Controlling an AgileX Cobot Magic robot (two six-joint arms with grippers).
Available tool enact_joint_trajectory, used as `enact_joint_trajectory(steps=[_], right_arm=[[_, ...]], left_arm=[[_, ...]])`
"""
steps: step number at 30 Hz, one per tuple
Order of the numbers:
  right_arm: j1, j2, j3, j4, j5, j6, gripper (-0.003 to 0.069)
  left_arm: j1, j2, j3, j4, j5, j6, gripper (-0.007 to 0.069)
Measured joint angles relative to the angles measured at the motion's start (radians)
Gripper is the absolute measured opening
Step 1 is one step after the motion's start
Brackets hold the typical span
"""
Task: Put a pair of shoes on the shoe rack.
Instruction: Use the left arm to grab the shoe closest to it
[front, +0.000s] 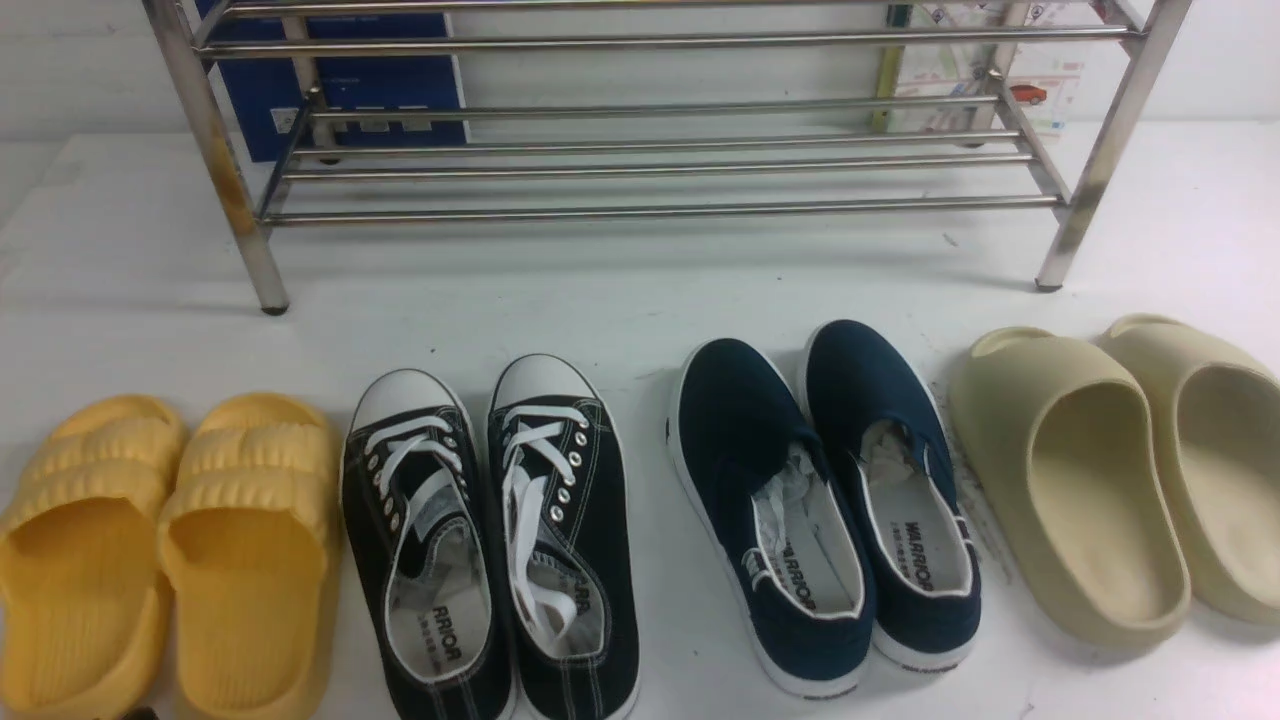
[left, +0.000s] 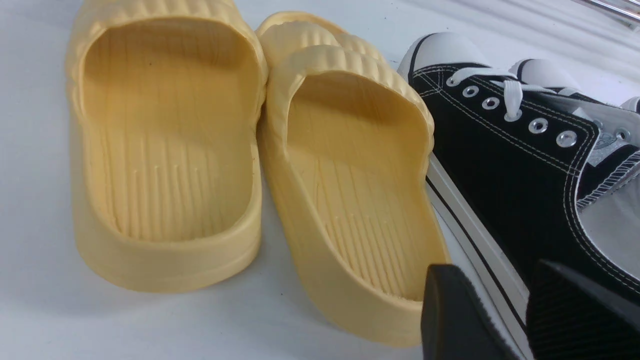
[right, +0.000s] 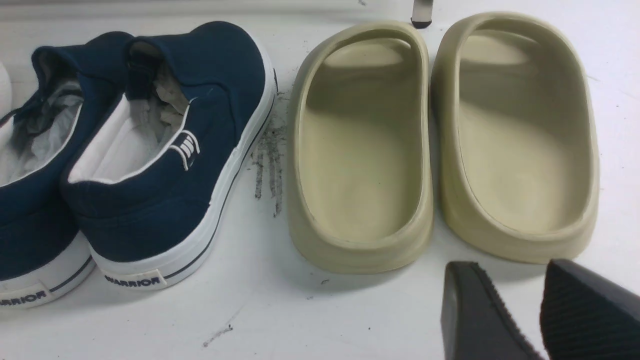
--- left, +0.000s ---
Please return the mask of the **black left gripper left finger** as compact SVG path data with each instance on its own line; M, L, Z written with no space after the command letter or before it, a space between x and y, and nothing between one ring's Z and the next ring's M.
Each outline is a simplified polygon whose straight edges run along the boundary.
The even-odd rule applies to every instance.
M454 264L427 268L421 317L425 360L519 360L475 288Z

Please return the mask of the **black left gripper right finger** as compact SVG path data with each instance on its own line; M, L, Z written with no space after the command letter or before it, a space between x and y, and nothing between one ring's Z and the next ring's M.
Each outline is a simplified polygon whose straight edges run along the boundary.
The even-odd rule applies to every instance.
M537 360L637 360L640 309L565 265L540 260L526 335Z

